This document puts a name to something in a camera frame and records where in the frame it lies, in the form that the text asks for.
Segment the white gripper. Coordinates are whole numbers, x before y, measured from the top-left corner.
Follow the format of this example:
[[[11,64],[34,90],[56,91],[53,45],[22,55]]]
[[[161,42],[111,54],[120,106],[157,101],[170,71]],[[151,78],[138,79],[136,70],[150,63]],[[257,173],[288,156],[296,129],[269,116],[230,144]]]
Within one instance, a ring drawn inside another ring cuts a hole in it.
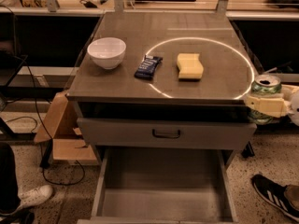
[[[299,87],[283,85],[281,92],[287,101],[281,97],[269,98],[248,95],[245,99],[245,105],[252,110],[274,118],[288,115],[292,123],[299,126]]]

